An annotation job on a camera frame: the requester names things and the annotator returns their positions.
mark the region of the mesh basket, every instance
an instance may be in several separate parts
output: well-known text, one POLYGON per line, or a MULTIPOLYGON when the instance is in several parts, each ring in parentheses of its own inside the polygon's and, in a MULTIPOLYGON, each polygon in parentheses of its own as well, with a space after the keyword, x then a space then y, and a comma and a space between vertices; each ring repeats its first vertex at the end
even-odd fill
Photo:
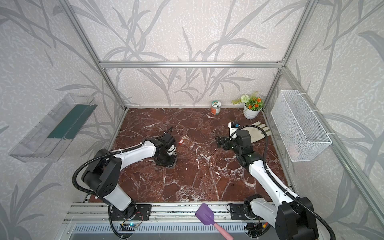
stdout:
POLYGON ((310 161, 332 143, 297 90, 281 90, 271 115, 293 162, 310 161))

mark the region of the brown marble table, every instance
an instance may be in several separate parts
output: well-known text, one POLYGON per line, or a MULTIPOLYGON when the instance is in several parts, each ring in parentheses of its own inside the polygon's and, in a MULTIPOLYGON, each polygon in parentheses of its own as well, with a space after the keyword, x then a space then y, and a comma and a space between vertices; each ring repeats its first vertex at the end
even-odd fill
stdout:
MULTIPOLYGON (((169 126, 177 145, 177 164, 173 169, 156 166, 144 159, 121 171, 119 184, 137 202, 177 201, 244 201, 261 194, 270 197, 263 187, 240 166, 233 151, 217 149, 215 135, 229 135, 228 122, 238 120, 241 126, 257 121, 265 123, 262 113, 248 120, 240 108, 224 108, 217 116, 207 108, 130 109, 121 126, 113 149, 136 145, 145 137, 158 136, 169 126)), ((253 143, 263 154, 264 139, 253 143)), ((271 137, 267 163, 286 184, 271 137)))

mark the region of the flower pot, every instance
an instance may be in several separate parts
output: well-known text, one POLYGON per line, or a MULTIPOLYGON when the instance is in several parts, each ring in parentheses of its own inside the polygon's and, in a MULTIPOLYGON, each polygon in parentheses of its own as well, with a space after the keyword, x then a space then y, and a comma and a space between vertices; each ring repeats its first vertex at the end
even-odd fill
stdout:
POLYGON ((254 119, 259 114, 259 112, 260 112, 260 110, 253 111, 253 110, 248 109, 244 104, 244 117, 245 118, 254 119))

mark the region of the toy shovel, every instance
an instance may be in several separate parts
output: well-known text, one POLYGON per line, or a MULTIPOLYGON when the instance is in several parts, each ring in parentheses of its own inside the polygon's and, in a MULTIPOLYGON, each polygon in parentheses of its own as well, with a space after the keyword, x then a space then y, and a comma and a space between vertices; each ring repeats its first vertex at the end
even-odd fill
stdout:
POLYGON ((226 240, 233 240, 233 237, 229 233, 227 233, 222 227, 215 223, 214 213, 212 210, 210 210, 207 204, 203 203, 200 205, 195 215, 204 225, 212 224, 221 233, 221 235, 225 237, 226 240))

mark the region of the side wall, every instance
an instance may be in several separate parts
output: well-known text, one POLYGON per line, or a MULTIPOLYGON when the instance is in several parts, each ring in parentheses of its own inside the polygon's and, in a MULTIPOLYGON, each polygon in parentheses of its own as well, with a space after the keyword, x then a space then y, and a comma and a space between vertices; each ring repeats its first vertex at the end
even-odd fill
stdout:
MULTIPOLYGON (((306 1, 70 0, 103 61, 278 61, 306 1)), ((276 69, 109 69, 127 106, 231 106, 276 69)))
MULTIPOLYGON (((374 187, 384 196, 384 1, 318 4, 288 62, 374 187)), ((378 223, 339 160, 328 147, 309 162, 291 162, 266 108, 292 184, 314 203, 338 239, 384 239, 378 223)))
POLYGON ((0 238, 54 239, 72 202, 71 177, 105 147, 123 114, 56 1, 0 1, 0 238), (56 163, 8 155, 67 94, 98 105, 56 163))

